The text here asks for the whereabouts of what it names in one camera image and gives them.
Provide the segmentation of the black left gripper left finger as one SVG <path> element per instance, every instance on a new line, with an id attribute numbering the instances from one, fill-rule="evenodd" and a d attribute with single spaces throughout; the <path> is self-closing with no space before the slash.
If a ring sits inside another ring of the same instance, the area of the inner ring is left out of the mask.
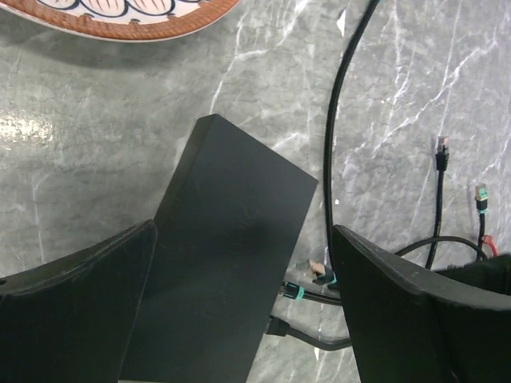
<path id="1" fill-rule="evenodd" d="M 147 220 L 1 279 L 3 382 L 116 382 L 153 260 Z"/>

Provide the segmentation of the black cable teal plugs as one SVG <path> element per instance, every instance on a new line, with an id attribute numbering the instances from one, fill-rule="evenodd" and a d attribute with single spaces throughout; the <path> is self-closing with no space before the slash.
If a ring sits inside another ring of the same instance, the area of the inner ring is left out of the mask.
<path id="1" fill-rule="evenodd" d="M 378 5 L 377 1 L 370 1 L 367 4 L 366 9 L 362 15 L 362 18 L 357 25 L 351 39 L 349 40 L 347 49 L 343 54 L 340 62 L 339 69 L 335 76 L 335 81 L 332 86 L 331 97 L 329 100 L 327 110 L 327 120 L 323 144 L 323 202 L 324 202 L 324 216 L 326 222 L 326 234 L 327 234 L 327 254 L 330 255 L 333 252 L 333 201 L 332 201 L 332 168 L 333 168 L 333 149 L 334 149 L 334 132 L 335 132 L 335 118 L 337 108 L 339 106 L 339 97 L 343 87 L 343 82 L 347 75 L 347 70 L 351 63 L 355 50 L 369 24 L 370 19 L 373 16 L 374 11 Z M 415 251 L 426 245 L 430 246 L 430 252 L 426 259 L 425 268 L 430 269 L 433 266 L 434 258 L 436 255 L 437 245 L 439 243 L 461 243 L 465 244 L 469 248 L 476 252 L 476 260 L 478 262 L 486 260 L 488 256 L 483 250 L 483 246 L 488 244 L 490 247 L 494 247 L 492 239 L 485 234 L 485 214 L 487 212 L 488 193 L 487 187 L 476 188 L 476 205 L 477 212 L 480 219 L 479 235 L 477 243 L 473 243 L 468 239 L 463 239 L 456 236 L 442 236 L 442 198 L 443 198 L 443 181 L 445 172 L 448 168 L 450 158 L 449 145 L 447 138 L 440 136 L 438 138 L 437 149 L 435 152 L 436 170 L 438 172 L 438 181 L 435 196 L 435 220 L 434 220 L 434 231 L 431 237 L 412 243 L 407 247 L 397 251 L 397 256 L 407 255 L 412 251 Z M 308 300 L 312 302 L 326 304 L 328 306 L 341 306 L 342 302 L 340 298 L 333 298 L 331 296 L 322 295 L 315 293 L 293 283 L 284 281 L 281 284 L 279 294 L 285 298 L 291 300 Z"/>

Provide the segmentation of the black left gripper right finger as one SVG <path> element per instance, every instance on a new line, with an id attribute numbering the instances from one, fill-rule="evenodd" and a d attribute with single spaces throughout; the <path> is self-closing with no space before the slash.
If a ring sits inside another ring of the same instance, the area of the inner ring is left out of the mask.
<path id="1" fill-rule="evenodd" d="M 507 382 L 510 296 L 454 281 L 333 230 L 337 274 L 363 382 Z"/>

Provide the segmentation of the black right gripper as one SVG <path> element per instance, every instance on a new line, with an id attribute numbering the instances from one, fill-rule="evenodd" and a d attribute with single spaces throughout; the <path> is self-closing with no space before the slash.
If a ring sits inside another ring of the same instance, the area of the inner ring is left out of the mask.
<path id="1" fill-rule="evenodd" d="M 461 267 L 448 267 L 434 273 L 483 290 L 510 296 L 510 254 L 470 263 Z"/>

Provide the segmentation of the black network switch box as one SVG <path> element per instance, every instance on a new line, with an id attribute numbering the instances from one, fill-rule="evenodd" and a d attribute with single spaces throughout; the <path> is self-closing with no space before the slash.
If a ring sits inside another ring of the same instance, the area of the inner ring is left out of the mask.
<path id="1" fill-rule="evenodd" d="M 246 381 L 316 186 L 222 116 L 201 117 L 154 218 L 121 379 Z"/>

